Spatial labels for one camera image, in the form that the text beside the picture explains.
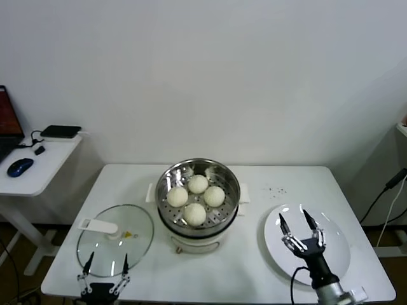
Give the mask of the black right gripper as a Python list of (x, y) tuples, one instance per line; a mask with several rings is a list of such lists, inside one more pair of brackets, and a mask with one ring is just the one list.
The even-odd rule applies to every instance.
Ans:
[(301, 241), (297, 239), (292, 234), (285, 218), (279, 213), (280, 229), (283, 234), (282, 241), (295, 256), (305, 261), (310, 272), (312, 288), (321, 288), (337, 283), (338, 277), (331, 272), (324, 258), (326, 248), (325, 232), (306, 210), (303, 210), (303, 213), (309, 228), (312, 230), (312, 236)]

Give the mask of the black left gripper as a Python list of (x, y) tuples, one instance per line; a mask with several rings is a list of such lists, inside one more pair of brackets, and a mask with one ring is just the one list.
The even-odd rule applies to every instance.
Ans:
[(128, 275), (128, 255), (125, 255), (121, 279), (116, 284), (88, 283), (87, 277), (90, 273), (93, 257), (94, 252), (91, 253), (89, 260), (87, 260), (85, 263), (82, 273), (77, 276), (77, 281), (81, 290), (80, 301), (84, 302), (85, 304), (114, 304), (114, 302), (118, 299), (118, 296), (115, 294), (120, 294), (130, 282), (130, 277)]

